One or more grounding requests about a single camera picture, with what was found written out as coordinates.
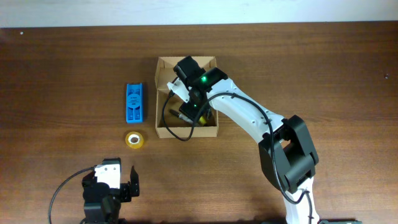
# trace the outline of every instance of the blue box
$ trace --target blue box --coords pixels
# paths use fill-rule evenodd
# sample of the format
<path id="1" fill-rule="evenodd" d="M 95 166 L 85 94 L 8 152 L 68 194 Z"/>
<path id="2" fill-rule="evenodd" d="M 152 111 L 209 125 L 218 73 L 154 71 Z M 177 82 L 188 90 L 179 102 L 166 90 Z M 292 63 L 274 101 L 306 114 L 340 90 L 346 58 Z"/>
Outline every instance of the blue box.
<path id="1" fill-rule="evenodd" d="M 142 83 L 127 84 L 126 91 L 126 122 L 142 123 L 144 121 L 144 98 Z"/>

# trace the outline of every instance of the open cardboard box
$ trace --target open cardboard box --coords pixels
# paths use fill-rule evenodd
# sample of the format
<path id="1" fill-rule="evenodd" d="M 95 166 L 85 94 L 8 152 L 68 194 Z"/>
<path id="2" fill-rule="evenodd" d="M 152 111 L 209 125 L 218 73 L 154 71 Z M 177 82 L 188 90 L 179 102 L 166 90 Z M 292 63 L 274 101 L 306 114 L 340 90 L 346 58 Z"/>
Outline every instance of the open cardboard box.
<path id="1" fill-rule="evenodd" d="M 157 62 L 156 74 L 155 74 L 155 85 L 156 85 L 156 132 L 160 138 L 174 138 L 169 131 L 164 127 L 162 121 L 162 108 L 169 94 L 167 83 L 172 82 L 177 75 L 174 73 L 173 68 L 177 62 L 181 61 L 184 57 L 159 57 Z M 201 68 L 206 71 L 213 67 L 217 67 L 215 57 L 192 57 L 196 60 Z M 174 95 L 164 110 L 164 118 L 170 130 L 176 135 L 186 138 L 191 131 L 191 124 L 182 121 L 170 114 L 169 109 L 178 111 L 183 101 Z M 193 130 L 192 137 L 217 137 L 218 133 L 218 112 L 213 110 L 213 116 L 208 120 L 206 126 L 195 127 Z"/>

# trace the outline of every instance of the small robot arm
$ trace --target small robot arm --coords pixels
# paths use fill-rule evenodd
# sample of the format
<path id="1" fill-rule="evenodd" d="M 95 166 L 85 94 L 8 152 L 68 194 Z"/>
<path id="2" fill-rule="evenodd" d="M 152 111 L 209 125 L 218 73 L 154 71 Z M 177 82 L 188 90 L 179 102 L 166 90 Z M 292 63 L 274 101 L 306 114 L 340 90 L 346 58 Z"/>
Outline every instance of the small robot arm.
<path id="1" fill-rule="evenodd" d="M 132 197 L 139 196 L 138 174 L 131 167 L 130 181 L 120 182 L 121 160 L 104 159 L 86 175 L 81 184 L 83 186 L 84 210 L 86 218 L 83 224 L 125 224 L 125 219 L 119 219 L 121 204 L 131 202 Z"/>
<path id="2" fill-rule="evenodd" d="M 167 86 L 184 101 L 184 108 L 188 107 L 190 111 L 202 107 L 205 110 L 201 111 L 209 111 L 210 107 L 218 110 L 258 143 L 264 175 L 282 194 L 285 192 L 286 222 L 307 224 L 310 220 L 310 223 L 318 223 L 312 194 L 318 154 L 304 121 L 296 115 L 285 119 L 269 111 L 243 93 L 220 69 L 212 68 L 206 72 L 191 56 L 179 61 L 174 72 L 178 78 Z M 282 141 L 290 143 L 282 148 Z M 304 194 L 308 200 L 302 200 Z"/>

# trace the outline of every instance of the wood grain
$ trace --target wood grain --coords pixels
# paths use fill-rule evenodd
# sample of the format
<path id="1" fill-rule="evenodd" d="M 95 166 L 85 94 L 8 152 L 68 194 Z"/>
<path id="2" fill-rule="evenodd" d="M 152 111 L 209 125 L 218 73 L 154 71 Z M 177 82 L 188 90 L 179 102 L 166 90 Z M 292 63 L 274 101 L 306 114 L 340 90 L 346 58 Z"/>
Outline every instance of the wood grain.
<path id="1" fill-rule="evenodd" d="M 63 180 L 116 156 L 123 182 L 132 165 L 140 175 L 120 213 L 130 221 L 283 217 L 256 143 L 226 116 L 217 138 L 157 137 L 157 57 L 178 55 L 215 55 L 242 91 L 306 121 L 322 218 L 398 221 L 398 22 L 3 29 L 0 41 L 1 223 L 45 223 Z M 125 85 L 139 82 L 145 121 L 126 124 Z M 133 130 L 140 150 L 124 142 Z M 84 217 L 81 178 L 59 193 L 54 223 Z"/>

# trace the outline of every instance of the tape roll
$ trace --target tape roll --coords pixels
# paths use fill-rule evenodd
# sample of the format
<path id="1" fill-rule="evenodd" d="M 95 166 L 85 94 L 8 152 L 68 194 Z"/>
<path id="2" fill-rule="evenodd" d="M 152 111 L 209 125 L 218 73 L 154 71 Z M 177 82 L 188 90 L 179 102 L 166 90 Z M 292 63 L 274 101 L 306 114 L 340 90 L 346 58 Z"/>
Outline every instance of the tape roll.
<path id="1" fill-rule="evenodd" d="M 126 144 L 132 149 L 139 149 L 144 144 L 144 138 L 136 131 L 132 131 L 126 136 Z"/>

